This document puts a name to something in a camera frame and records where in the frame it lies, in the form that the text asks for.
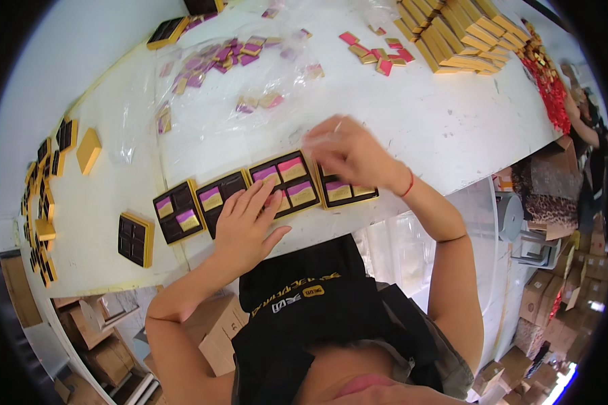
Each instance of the white wall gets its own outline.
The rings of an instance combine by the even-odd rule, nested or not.
[[[557,16],[559,15],[558,12],[556,12],[556,9],[549,3],[549,1],[547,0],[537,0],[538,3],[542,4],[543,6],[547,7],[550,9],[551,12],[553,12],[554,14],[556,14]]]
[[[15,246],[28,162],[69,106],[182,0],[59,0],[25,45],[0,102],[0,250]]]

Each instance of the person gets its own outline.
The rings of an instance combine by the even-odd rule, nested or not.
[[[570,137],[575,146],[576,158],[581,159],[590,149],[584,166],[584,182],[577,205],[579,230],[590,233],[592,218],[602,209],[604,175],[608,157],[608,129],[599,116],[598,108],[582,89],[582,101],[577,105],[571,93],[565,97],[565,112],[570,118]]]
[[[214,253],[151,302],[146,333],[167,400],[179,404],[453,404],[473,383],[484,339],[475,261],[459,212],[352,118],[334,116],[303,150],[352,184],[400,196],[437,241],[428,313],[376,283],[351,235],[264,260],[291,231],[267,237],[281,199],[274,180],[228,199]],[[236,370],[215,377],[181,326],[239,280],[250,314],[232,339]]]

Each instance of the white table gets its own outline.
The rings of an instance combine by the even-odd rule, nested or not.
[[[250,4],[225,10],[187,32],[178,46],[186,48],[210,38],[232,37],[237,28],[248,23],[278,25],[281,21],[313,33],[308,46],[322,64],[325,77],[307,85],[294,104],[289,106],[287,100],[280,106],[289,113],[282,115],[277,126],[210,134],[195,130],[198,118],[228,114],[240,90],[235,85],[246,81],[244,75],[252,69],[260,69],[264,60],[237,67],[225,76],[212,72],[200,92],[188,88],[176,99],[172,131],[156,141],[152,113],[146,106],[161,100],[160,81],[149,81],[146,91],[133,85],[136,78],[146,78],[140,72],[155,64],[156,53],[144,45],[132,50],[70,111],[70,116],[79,120],[79,142],[85,130],[93,126],[104,150],[89,176],[80,175],[72,151],[63,178],[51,181],[57,204],[57,239],[50,256],[59,280],[47,289],[49,296],[167,284],[194,268],[212,251],[209,234],[168,247],[155,219],[152,199],[166,186],[185,178],[205,184],[233,169],[300,148],[302,134],[334,113],[350,114],[365,122],[392,155],[442,194],[477,182],[559,137],[535,86],[513,54],[507,66],[491,77],[471,73],[433,75],[410,44],[407,48],[417,60],[405,68],[394,68],[385,77],[375,72],[373,65],[360,64],[338,39],[349,30],[368,47],[386,47],[384,37],[369,31],[359,14],[350,10],[349,2],[302,3],[300,10],[282,12],[274,21],[244,12],[243,8],[252,4],[246,3]],[[405,41],[393,24],[384,28],[387,37]],[[248,36],[243,32],[249,32],[249,28],[239,33],[242,40]],[[224,98],[231,95],[234,99]],[[129,107],[128,124],[122,130],[125,105]],[[126,134],[135,134],[137,148],[131,165],[117,165],[109,155],[118,152],[120,139]],[[154,265],[149,269],[117,253],[117,218],[129,210],[155,221]],[[384,190],[380,199],[370,203],[332,212],[308,210],[279,222],[291,225],[293,230],[272,255],[350,233],[406,210],[400,200]]]

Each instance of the red tinsel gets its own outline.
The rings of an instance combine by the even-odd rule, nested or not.
[[[549,312],[549,319],[553,319],[554,316],[556,316],[556,312],[558,312],[558,309],[561,307],[561,299],[563,297],[561,296],[561,292],[558,293],[558,295],[556,296],[554,303],[552,304],[552,309]]]
[[[558,76],[554,77],[554,81],[551,82],[550,70],[542,67],[539,69],[536,61],[531,61],[528,58],[523,58],[521,61],[536,79],[538,90],[543,98],[545,108],[547,108],[547,117],[557,131],[568,135],[570,133],[570,118],[565,112],[564,100],[567,93],[563,82]]]

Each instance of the cardboard box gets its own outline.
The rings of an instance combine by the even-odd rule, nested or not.
[[[535,323],[536,313],[541,303],[543,292],[552,280],[552,275],[546,271],[537,270],[525,286],[520,305],[520,317]]]
[[[590,284],[585,293],[587,301],[596,301],[598,303],[606,303],[608,295],[608,281],[601,281],[590,278]]]
[[[61,397],[64,404],[70,399],[70,389],[58,378],[54,379],[54,391]]]
[[[590,303],[587,298],[587,291],[590,289],[590,277],[584,278],[581,282],[581,290],[579,296],[576,299],[575,308],[589,308]]]
[[[592,247],[592,234],[581,232],[581,237],[579,238],[579,247],[576,250],[589,253],[590,247]]]
[[[565,308],[566,311],[569,311],[575,307],[579,295],[581,294],[581,287],[586,274],[586,262],[573,260],[567,280],[565,281],[563,294],[561,295],[561,301],[567,304],[567,307]]]
[[[574,308],[567,312],[557,312],[556,317],[550,321],[550,325],[554,324],[554,330],[559,330],[558,334],[552,335],[550,331],[551,343],[550,349],[554,352],[567,353],[574,344],[576,336],[582,329],[586,317],[590,310],[580,310]]]
[[[504,393],[508,394],[513,391],[511,387],[504,382],[504,379],[502,377],[500,377],[500,379],[498,380],[498,386],[504,390]]]
[[[581,325],[581,328],[579,329],[579,334],[585,334],[587,336],[592,335],[594,330],[597,328],[597,325],[599,325],[602,316],[602,312],[586,308],[585,319]]]
[[[135,392],[144,377],[138,374],[131,374],[129,378],[122,382],[116,393],[112,395],[116,405],[125,405],[126,401]]]
[[[550,393],[553,388],[556,387],[557,380],[558,376],[556,374],[556,370],[554,370],[550,365],[541,364],[540,367],[538,367],[538,369],[535,371],[534,375],[531,378],[527,378],[525,381],[530,386],[540,386],[544,393]]]
[[[52,298],[52,301],[54,302],[54,307],[56,309],[59,309],[63,306],[70,305],[72,303],[76,303],[80,299],[81,299],[81,297]]]
[[[606,237],[604,232],[592,232],[590,239],[590,254],[597,256],[606,256]]]
[[[597,255],[585,255],[587,264],[587,275],[590,278],[608,281],[608,257]]]
[[[588,253],[586,251],[583,251],[581,249],[575,250],[575,255],[572,259],[572,266],[577,268],[583,268],[585,263],[585,255],[587,254]]]
[[[558,372],[562,375],[568,375],[570,372],[570,363],[569,361],[562,361],[560,367],[558,368]]]
[[[586,334],[576,336],[575,342],[565,355],[565,359],[573,363],[580,363],[585,355],[585,351],[587,350],[590,341],[590,336],[587,336]]]
[[[541,405],[548,395],[543,392],[543,388],[539,385],[533,385],[529,391],[523,395],[523,403],[526,405]]]
[[[544,328],[526,319],[519,318],[513,344],[523,351],[525,356],[528,358],[536,357],[544,341]]]
[[[232,339],[248,323],[237,296],[216,298],[198,305],[183,325],[219,377],[235,370]]]
[[[496,191],[512,191],[513,182],[511,181],[511,166],[503,168],[498,173],[491,175],[493,178],[493,186]]]
[[[491,361],[477,373],[473,383],[473,391],[478,395],[484,395],[491,387],[494,387],[502,378],[504,366],[497,361]]]
[[[547,326],[552,312],[556,312],[556,309],[558,309],[558,305],[560,304],[559,293],[562,291],[564,285],[565,280],[557,276],[552,277],[541,297],[538,312],[536,313],[536,320],[534,322],[536,325],[541,327]]]
[[[498,401],[498,405],[526,405],[523,402],[521,395],[515,391],[511,391]]]
[[[64,385],[70,390],[68,405],[107,405],[108,403],[99,395],[97,390],[77,374],[63,380]]]
[[[604,231],[604,216],[600,213],[594,215],[594,223],[592,225],[592,232],[602,232]]]
[[[81,349],[92,350],[105,338],[113,334],[113,329],[107,332],[95,332],[83,317],[81,308],[75,306],[70,311],[59,314],[59,320],[70,341]]]
[[[575,229],[571,226],[559,225],[558,223],[535,223],[528,221],[527,227],[531,231],[545,232],[545,240],[555,240],[565,238],[574,233]]]
[[[21,326],[29,328],[42,323],[43,319],[33,300],[32,290],[29,288],[27,275],[24,272],[23,259],[20,256],[0,259],[0,266],[9,298]]]
[[[543,363],[550,365],[553,363],[559,363],[560,361],[565,361],[566,353],[549,351],[547,355],[543,358]]]
[[[532,387],[531,384],[527,383],[527,380],[520,381],[520,384],[514,389],[515,392],[520,395],[524,395]]]
[[[545,341],[550,343],[556,341],[564,326],[565,322],[559,320],[558,318],[552,318],[545,328],[545,333],[543,335]]]
[[[511,389],[516,388],[520,381],[527,375],[527,371],[532,367],[534,362],[525,356],[525,353],[513,346],[500,359],[500,364],[503,365],[504,371],[502,379],[509,385]]]
[[[572,262],[574,260],[575,255],[575,243],[567,238],[568,241],[565,240],[561,243],[561,250],[558,252],[558,258],[556,259],[556,266],[552,270],[552,274],[560,277],[561,279],[565,279],[568,276],[568,272],[570,267],[572,266]]]
[[[83,354],[85,363],[100,382],[118,386],[135,365],[124,344],[115,336]]]

